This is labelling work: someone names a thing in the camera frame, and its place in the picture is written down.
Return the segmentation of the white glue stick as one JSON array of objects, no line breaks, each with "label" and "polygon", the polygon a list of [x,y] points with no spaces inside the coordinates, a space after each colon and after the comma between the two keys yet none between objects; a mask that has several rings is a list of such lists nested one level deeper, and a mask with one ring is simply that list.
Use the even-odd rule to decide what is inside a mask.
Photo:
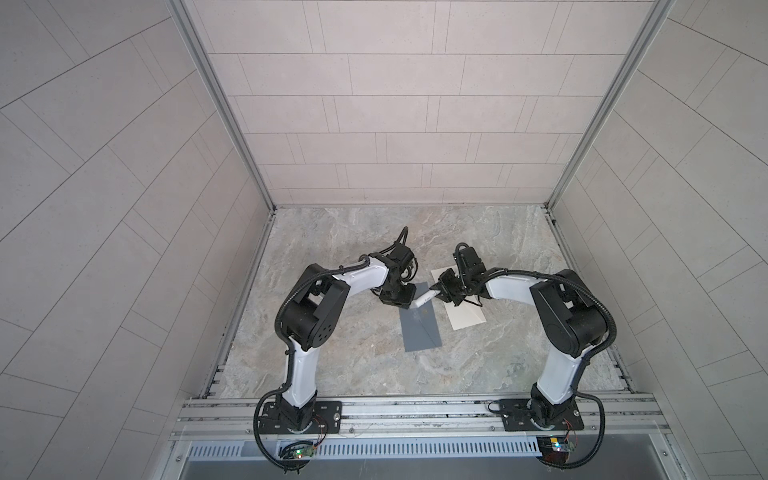
[{"label": "white glue stick", "polygon": [[409,308],[410,309],[418,309],[425,304],[431,302],[435,297],[437,297],[440,294],[438,290],[429,289],[425,293],[419,295],[417,298],[415,298]]}]

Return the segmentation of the cream envelope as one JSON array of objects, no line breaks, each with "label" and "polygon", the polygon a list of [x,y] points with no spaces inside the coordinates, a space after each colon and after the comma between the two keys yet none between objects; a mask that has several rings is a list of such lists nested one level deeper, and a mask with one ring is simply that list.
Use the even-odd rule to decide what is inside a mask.
[{"label": "cream envelope", "polygon": [[453,330],[460,330],[486,322],[481,307],[462,296],[464,287],[458,273],[452,268],[431,271],[435,283],[431,290],[437,291],[436,300],[445,304]]}]

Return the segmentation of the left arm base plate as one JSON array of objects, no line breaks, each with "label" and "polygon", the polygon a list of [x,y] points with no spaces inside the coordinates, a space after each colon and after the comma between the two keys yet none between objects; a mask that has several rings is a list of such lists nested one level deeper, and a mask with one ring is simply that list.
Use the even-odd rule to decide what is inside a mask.
[{"label": "left arm base plate", "polygon": [[340,401],[310,402],[302,408],[286,402],[267,402],[257,416],[260,434],[337,434],[343,404]]}]

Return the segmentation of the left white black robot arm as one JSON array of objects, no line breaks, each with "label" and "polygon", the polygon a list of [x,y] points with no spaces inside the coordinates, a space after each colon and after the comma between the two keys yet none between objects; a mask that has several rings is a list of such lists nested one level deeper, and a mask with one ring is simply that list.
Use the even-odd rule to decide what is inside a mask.
[{"label": "left white black robot arm", "polygon": [[307,266],[275,319],[276,333],[288,346],[286,382],[277,394],[280,406],[297,415],[313,406],[319,350],[335,331],[349,297],[372,292],[383,304],[406,309],[416,295],[412,280],[417,270],[415,254],[402,240],[347,267]]}]

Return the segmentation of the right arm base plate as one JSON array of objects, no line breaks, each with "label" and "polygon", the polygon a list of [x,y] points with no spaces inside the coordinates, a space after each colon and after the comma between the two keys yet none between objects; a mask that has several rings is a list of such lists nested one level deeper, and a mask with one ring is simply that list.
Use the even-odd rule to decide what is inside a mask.
[{"label": "right arm base plate", "polygon": [[557,405],[538,399],[502,399],[493,411],[501,416],[507,432],[584,429],[581,412],[574,399]]}]

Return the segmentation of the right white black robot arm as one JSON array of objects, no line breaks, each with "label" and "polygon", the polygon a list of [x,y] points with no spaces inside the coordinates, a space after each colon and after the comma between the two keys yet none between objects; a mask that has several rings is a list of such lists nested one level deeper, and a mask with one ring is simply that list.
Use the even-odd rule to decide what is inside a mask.
[{"label": "right white black robot arm", "polygon": [[578,274],[555,274],[495,267],[488,269],[466,243],[456,246],[454,269],[441,273],[423,299],[437,298],[458,306],[478,300],[510,300],[532,305],[550,344],[544,370],[527,406],[540,426],[553,422],[578,396],[578,385],[591,359],[613,344],[615,320]]}]

